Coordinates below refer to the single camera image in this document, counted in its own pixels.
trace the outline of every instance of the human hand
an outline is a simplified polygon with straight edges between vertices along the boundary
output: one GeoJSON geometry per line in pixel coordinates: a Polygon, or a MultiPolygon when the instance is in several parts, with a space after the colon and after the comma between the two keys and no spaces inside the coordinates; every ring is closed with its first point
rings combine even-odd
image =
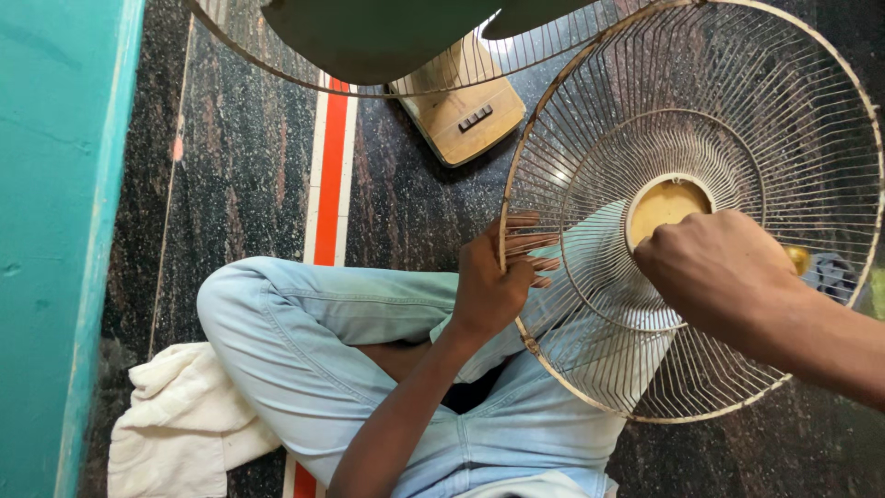
{"type": "MultiPolygon", "coordinates": [[[[538,213],[522,213],[508,218],[506,233],[538,223],[538,213]]],[[[508,237],[505,242],[506,273],[501,272],[498,255],[500,220],[494,220],[479,236],[461,247],[458,264],[458,292],[455,309],[445,334],[457,336],[457,344],[470,354],[495,337],[512,322],[528,297],[529,286],[544,287],[550,279],[536,271],[558,268],[559,260],[534,258],[527,253],[554,245],[558,236],[526,234],[508,237]]]]}
{"type": "Polygon", "coordinates": [[[808,288],[776,240],[733,210],[661,225],[633,257],[664,302],[700,330],[730,338],[782,313],[808,288]]]}

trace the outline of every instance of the painted wall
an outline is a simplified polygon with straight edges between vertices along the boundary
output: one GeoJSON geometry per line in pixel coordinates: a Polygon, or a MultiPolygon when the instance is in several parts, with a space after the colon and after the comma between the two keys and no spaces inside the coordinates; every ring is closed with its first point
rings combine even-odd
{"type": "Polygon", "coordinates": [[[0,497],[67,497],[143,0],[0,4],[0,497]]]}

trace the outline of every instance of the granite floor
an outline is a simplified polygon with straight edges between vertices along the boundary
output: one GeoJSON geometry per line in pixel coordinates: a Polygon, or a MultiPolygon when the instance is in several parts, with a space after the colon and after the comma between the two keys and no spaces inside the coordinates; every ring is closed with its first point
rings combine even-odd
{"type": "MultiPolygon", "coordinates": [[[[885,102],[880,0],[771,3],[820,29],[885,102]]],[[[196,290],[252,255],[299,261],[316,94],[251,66],[178,0],[148,0],[108,276],[99,378],[79,496],[106,495],[127,369],[204,340],[196,290]]],[[[530,110],[567,57],[510,77],[530,110]]],[[[346,265],[455,270],[500,210],[519,131],[442,167],[396,101],[359,101],[346,265]]],[[[279,450],[228,474],[228,495],[281,496],[279,450]]],[[[681,425],[627,424],[609,467],[619,496],[885,495],[885,417],[791,381],[746,409],[681,425]]]]}

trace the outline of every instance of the white cloth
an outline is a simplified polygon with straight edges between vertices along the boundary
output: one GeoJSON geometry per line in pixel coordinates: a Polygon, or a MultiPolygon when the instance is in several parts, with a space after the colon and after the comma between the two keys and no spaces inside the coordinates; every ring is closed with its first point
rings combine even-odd
{"type": "Polygon", "coordinates": [[[208,342],[170,346],[129,378],[132,408],[111,432],[108,498],[227,496],[227,470],[280,445],[208,342]]]}
{"type": "MultiPolygon", "coordinates": [[[[615,498],[618,485],[609,481],[603,498],[615,498]]],[[[506,479],[479,486],[455,498],[588,498],[578,483],[560,471],[546,471],[527,478],[506,479]]]]}

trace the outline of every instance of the forearm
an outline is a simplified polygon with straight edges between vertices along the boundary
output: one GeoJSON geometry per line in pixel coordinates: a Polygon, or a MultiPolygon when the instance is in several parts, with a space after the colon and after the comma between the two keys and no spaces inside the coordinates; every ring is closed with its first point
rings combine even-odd
{"type": "Polygon", "coordinates": [[[750,312],[747,355],[885,411],[885,324],[797,287],[750,312]]]}
{"type": "Polygon", "coordinates": [[[328,496],[390,496],[455,376],[473,354],[443,333],[366,420],[344,452],[328,496]]]}

